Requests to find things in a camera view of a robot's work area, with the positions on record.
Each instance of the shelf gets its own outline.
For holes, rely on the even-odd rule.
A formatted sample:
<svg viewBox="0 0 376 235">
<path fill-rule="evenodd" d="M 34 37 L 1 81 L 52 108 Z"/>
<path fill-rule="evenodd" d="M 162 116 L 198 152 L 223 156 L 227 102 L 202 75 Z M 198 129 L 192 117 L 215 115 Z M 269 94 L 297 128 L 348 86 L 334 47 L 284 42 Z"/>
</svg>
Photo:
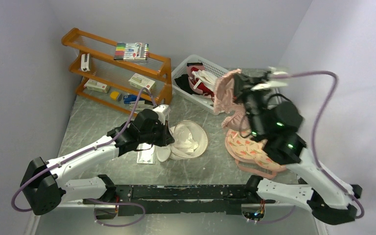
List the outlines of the shelf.
<svg viewBox="0 0 376 235">
<path fill-rule="evenodd" d="M 172 78 L 171 60 L 169 58 L 149 53 L 148 59 L 143 61 L 115 61 L 113 55 L 116 50 L 116 41 L 81 31 L 78 28 L 70 30 L 63 37 L 62 44 L 79 50 L 78 57 L 69 67 L 71 72 L 109 85 L 112 90 L 118 89 L 130 94 L 139 93 L 139 90 L 132 87 L 128 81 L 135 73 L 138 73 L 155 80 L 156 87 L 152 91 L 152 95 L 155 97 L 156 103 L 170 104 L 172 100 Z M 83 72 L 81 70 L 81 55 L 87 53 L 91 55 L 91 71 Z M 120 107 L 117 103 L 99 97 L 99 94 L 87 92 L 83 85 L 84 83 L 80 84 L 76 89 L 78 95 L 130 113 L 129 110 Z M 141 97 L 151 100 L 147 94 L 142 94 Z"/>
</svg>

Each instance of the white laundry basket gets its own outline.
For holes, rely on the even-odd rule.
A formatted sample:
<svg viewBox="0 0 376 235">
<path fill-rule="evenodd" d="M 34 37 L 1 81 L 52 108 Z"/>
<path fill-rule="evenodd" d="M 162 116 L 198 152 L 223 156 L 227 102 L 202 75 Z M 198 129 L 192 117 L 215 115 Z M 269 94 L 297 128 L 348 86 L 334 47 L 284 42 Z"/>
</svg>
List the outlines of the white laundry basket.
<svg viewBox="0 0 376 235">
<path fill-rule="evenodd" d="M 221 66 L 218 66 L 218 65 L 214 64 L 213 62 L 211 62 L 209 60 L 206 60 L 206 59 L 204 59 L 204 58 L 202 58 L 202 57 L 200 57 L 198 55 L 190 55 L 178 67 L 176 67 L 176 69 L 174 69 L 174 71 L 172 71 L 171 75 L 172 75 L 172 88 L 173 88 L 173 92 L 182 95 L 182 97 L 186 98 L 187 100 L 189 100 L 189 101 L 197 104 L 198 106 L 200 106 L 203 109 L 207 110 L 211 114 L 215 115 L 214 111 L 213 111 L 213 107 L 211 105 L 208 105 L 204 101 L 202 101 L 201 99 L 199 99 L 199 98 L 197 98 L 197 97 L 195 97 L 193 95 L 190 95 L 190 94 L 184 92 L 182 89 L 180 89 L 178 87 L 178 85 L 176 85 L 176 82 L 175 82 L 175 78 L 178 78 L 182 74 L 186 74 L 187 73 L 187 63 L 198 63 L 198 62 L 203 63 L 205 69 L 207 71 L 213 73 L 217 77 L 221 77 L 221 76 L 225 75 L 228 72 L 227 69 L 225 69 L 225 68 L 223 68 Z"/>
</svg>

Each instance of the wall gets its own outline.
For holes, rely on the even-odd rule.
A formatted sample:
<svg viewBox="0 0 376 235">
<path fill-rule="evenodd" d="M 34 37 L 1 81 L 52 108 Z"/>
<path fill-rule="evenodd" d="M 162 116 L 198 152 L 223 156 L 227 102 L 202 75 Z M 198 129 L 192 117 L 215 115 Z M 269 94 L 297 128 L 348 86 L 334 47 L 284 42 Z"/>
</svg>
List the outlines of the wall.
<svg viewBox="0 0 376 235">
<path fill-rule="evenodd" d="M 330 70 L 340 76 L 316 146 L 325 165 L 346 182 L 363 187 L 366 215 L 329 231 L 376 235 L 376 1 L 314 0 L 281 64 L 294 72 Z M 308 142 L 330 85 L 326 76 L 300 78 L 283 90 L 306 117 L 301 135 Z"/>
<path fill-rule="evenodd" d="M 56 157 L 74 87 L 75 54 L 45 0 L 0 0 L 0 235 L 23 234 L 29 213 L 15 212 L 12 194 L 29 161 Z M 21 195 L 21 208 L 28 204 Z"/>
<path fill-rule="evenodd" d="M 178 66 L 191 54 L 224 67 L 279 62 L 311 0 L 50 0 L 67 30 L 143 41 Z"/>
</svg>

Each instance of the robotic arm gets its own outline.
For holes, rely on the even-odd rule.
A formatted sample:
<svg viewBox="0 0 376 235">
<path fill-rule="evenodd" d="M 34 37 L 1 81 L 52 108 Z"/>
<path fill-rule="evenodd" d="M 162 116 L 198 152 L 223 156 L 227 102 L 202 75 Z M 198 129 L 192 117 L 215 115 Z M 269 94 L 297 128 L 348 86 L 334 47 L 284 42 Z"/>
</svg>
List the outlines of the robotic arm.
<svg viewBox="0 0 376 235">
<path fill-rule="evenodd" d="M 311 212 L 319 220 L 336 225 L 354 221 L 357 209 L 352 205 L 354 198 L 361 196 L 359 185 L 349 185 L 323 164 L 315 162 L 314 155 L 306 143 L 296 134 L 303 117 L 295 105 L 284 101 L 269 109 L 267 97 L 269 89 L 284 86 L 270 79 L 271 72 L 266 71 L 259 77 L 235 75 L 235 97 L 246 109 L 251 127 L 252 140 L 267 139 L 264 151 L 278 164 L 302 177 L 308 185 L 285 185 L 252 176 L 246 184 L 248 198 L 255 201 L 274 199 L 301 207 Z M 116 196 L 116 186 L 107 175 L 91 179 L 72 180 L 83 170 L 102 161 L 111 160 L 129 151 L 137 151 L 140 143 L 167 146 L 175 140 L 169 132 L 165 116 L 169 113 L 167 105 L 154 110 L 139 112 L 124 132 L 118 133 L 126 125 L 117 127 L 96 142 L 68 155 L 44 162 L 41 158 L 32 160 L 26 170 L 21 185 L 50 165 L 58 165 L 26 186 L 22 192 L 26 196 L 33 212 L 42 215 L 50 212 L 61 202 L 96 198 L 110 202 Z M 71 156 L 79 155 L 65 162 Z"/>
</svg>

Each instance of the marble tabletop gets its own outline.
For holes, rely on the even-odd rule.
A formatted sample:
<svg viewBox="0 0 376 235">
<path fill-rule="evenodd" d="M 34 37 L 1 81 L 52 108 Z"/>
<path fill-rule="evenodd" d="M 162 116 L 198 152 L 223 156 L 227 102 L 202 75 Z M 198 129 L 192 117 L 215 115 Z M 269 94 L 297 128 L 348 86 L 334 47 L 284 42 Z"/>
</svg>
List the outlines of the marble tabletop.
<svg viewBox="0 0 376 235">
<path fill-rule="evenodd" d="M 253 71 L 243 71 L 252 75 Z M 225 132 L 221 122 L 227 114 L 214 116 L 201 107 L 174 95 L 170 105 L 169 126 L 182 120 L 191 120 L 206 131 L 209 146 L 196 159 L 155 161 L 155 164 L 137 164 L 137 153 L 129 152 L 114 160 L 84 170 L 75 179 L 86 179 L 107 174 L 115 184 L 142 185 L 202 185 L 202 184 L 244 184 L 250 173 L 237 168 L 234 158 L 224 144 Z M 69 154 L 106 135 L 114 127 L 122 125 L 127 114 L 100 103 L 77 96 L 71 112 L 68 127 L 61 145 L 60 156 Z M 290 171 L 278 173 L 275 182 L 294 184 L 296 175 Z"/>
</svg>

